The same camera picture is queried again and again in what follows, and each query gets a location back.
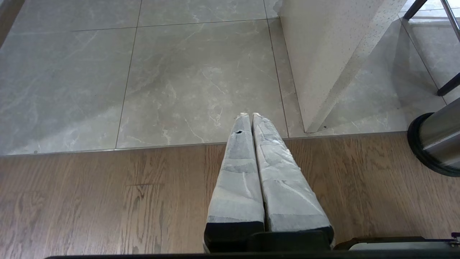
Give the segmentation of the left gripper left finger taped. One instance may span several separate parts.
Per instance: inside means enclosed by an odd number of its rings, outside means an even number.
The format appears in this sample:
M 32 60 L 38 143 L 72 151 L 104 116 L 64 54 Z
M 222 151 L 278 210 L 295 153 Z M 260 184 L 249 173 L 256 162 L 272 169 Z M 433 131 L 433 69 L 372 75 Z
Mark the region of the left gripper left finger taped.
M 208 253 L 246 251 L 254 234 L 265 230 L 250 116 L 241 113 L 231 129 L 208 207 L 203 244 Z

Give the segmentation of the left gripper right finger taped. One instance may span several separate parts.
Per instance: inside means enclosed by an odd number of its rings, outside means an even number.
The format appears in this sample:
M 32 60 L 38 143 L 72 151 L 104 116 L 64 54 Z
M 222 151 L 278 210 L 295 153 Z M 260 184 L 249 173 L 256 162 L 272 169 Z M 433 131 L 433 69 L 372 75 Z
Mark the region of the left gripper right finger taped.
M 334 229 L 274 124 L 254 113 L 252 127 L 268 230 L 322 231 L 334 244 Z

